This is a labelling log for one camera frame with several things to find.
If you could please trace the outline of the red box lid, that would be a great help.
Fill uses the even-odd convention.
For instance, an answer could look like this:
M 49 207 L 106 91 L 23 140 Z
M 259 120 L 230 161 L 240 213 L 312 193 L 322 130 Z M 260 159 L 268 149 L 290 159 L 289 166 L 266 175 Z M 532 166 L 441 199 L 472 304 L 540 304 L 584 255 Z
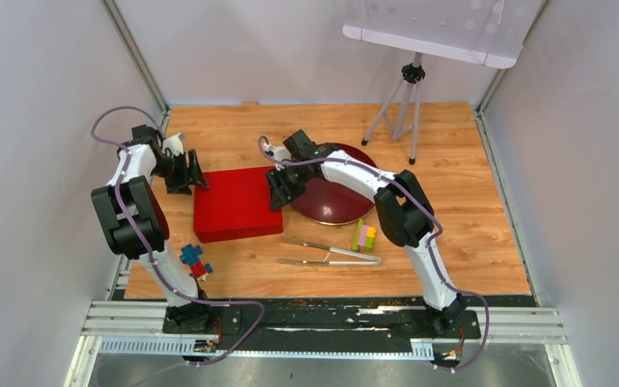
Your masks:
M 193 195 L 193 232 L 202 243 L 276 235 L 283 214 L 271 210 L 269 167 L 229 169 L 204 174 L 209 187 Z

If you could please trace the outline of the metal tongs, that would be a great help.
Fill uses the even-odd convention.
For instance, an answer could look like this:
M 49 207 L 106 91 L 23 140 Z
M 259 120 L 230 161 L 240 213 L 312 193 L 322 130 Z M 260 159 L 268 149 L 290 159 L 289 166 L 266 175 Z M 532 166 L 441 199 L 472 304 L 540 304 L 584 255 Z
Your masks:
M 353 252 L 341 248 L 331 247 L 321 243 L 314 243 L 302 239 L 290 237 L 282 237 L 281 242 L 302 246 L 305 248 L 316 248 L 326 252 L 322 260 L 299 260 L 279 258 L 276 260 L 278 264 L 290 265 L 322 265 L 322 266 L 378 266 L 381 265 L 382 259 L 378 256 L 363 254 L 361 252 Z

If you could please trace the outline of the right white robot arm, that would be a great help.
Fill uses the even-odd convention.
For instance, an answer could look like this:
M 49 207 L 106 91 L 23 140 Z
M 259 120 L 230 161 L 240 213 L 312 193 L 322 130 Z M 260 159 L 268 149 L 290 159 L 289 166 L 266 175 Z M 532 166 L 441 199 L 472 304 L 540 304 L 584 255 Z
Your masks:
M 281 146 L 265 136 L 257 140 L 262 155 L 275 166 L 266 174 L 273 211 L 296 201 L 306 184 L 321 179 L 350 189 L 372 202 L 382 234 L 402 248 L 423 289 L 426 321 L 433 333 L 457 330 L 467 303 L 452 283 L 434 239 L 438 222 L 416 176 L 405 169 L 392 173 L 348 155 L 332 143 L 316 144 L 298 130 Z

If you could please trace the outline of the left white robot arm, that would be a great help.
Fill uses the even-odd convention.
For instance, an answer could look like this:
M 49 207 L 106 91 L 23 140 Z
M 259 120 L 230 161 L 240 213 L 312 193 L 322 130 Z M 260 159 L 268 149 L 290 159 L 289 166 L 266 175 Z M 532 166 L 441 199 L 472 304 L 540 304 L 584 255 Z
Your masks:
M 170 232 L 150 179 L 161 177 L 171 194 L 192 194 L 209 186 L 194 150 L 181 134 L 164 137 L 148 125 L 133 127 L 131 140 L 118 145 L 118 168 L 109 182 L 91 193 L 93 208 L 110 250 L 136 260 L 164 292 L 165 317 L 180 329 L 207 332 L 214 311 L 205 292 L 184 270 L 168 244 Z

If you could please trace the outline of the dark red round tray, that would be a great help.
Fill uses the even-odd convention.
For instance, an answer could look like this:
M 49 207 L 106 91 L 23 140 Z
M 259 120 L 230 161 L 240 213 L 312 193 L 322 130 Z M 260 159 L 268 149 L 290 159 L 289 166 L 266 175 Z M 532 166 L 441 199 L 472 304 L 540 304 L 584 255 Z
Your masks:
M 361 194 L 321 178 L 308 181 L 305 192 L 290 206 L 306 218 L 327 225 L 356 222 L 374 209 L 373 202 Z

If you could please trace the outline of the blue red toy car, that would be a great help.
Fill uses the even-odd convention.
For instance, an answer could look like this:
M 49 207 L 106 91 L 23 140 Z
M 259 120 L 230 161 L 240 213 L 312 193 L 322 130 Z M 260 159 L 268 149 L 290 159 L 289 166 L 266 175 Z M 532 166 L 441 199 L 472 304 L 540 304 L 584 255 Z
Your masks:
M 180 262 L 189 267 L 190 276 L 196 281 L 206 281 L 207 277 L 213 272 L 212 266 L 201 260 L 202 253 L 200 245 L 187 244 L 181 248 L 179 255 Z

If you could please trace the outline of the green pink toy blocks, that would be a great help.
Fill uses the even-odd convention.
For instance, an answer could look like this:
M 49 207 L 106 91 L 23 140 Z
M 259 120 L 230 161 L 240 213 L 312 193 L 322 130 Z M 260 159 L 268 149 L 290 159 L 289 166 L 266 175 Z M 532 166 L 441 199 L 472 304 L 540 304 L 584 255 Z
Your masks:
M 361 218 L 357 222 L 355 237 L 351 245 L 353 252 L 371 252 L 375 247 L 377 229 L 367 225 Z

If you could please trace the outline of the grey tripod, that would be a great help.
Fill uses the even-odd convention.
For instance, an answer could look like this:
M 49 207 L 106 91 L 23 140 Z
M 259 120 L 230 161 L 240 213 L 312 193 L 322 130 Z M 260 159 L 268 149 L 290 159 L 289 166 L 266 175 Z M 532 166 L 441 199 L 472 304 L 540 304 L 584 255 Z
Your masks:
M 361 140 L 362 146 L 367 146 L 377 127 L 384 123 L 388 128 L 390 139 L 397 142 L 403 135 L 410 133 L 409 165 L 415 165 L 418 154 L 418 132 L 422 104 L 422 82 L 426 71 L 422 67 L 422 52 L 415 52 L 413 60 L 401 68 L 401 77 L 395 84 L 389 96 L 382 104 L 378 115 L 366 135 Z M 390 106 L 395 102 L 399 90 L 404 88 L 399 102 L 397 119 L 392 122 L 388 116 Z

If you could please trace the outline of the white board on tripod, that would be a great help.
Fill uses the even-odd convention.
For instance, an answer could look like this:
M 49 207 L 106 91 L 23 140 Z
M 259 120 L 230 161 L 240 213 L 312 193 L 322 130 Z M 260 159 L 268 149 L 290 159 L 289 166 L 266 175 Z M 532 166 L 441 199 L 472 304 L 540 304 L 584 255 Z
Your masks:
M 539 0 L 349 1 L 351 39 L 460 60 L 513 67 L 542 9 Z

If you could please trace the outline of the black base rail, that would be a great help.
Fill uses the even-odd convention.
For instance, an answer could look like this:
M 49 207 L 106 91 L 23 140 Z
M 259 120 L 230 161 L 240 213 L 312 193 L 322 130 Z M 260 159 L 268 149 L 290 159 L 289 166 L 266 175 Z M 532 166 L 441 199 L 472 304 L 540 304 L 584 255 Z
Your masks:
M 144 351 L 194 354 L 236 346 L 236 354 L 406 354 L 412 343 L 480 339 L 483 303 L 441 322 L 420 297 L 267 298 L 254 305 L 195 305 L 178 312 L 162 302 L 120 302 L 89 314 L 89 330 L 154 339 Z

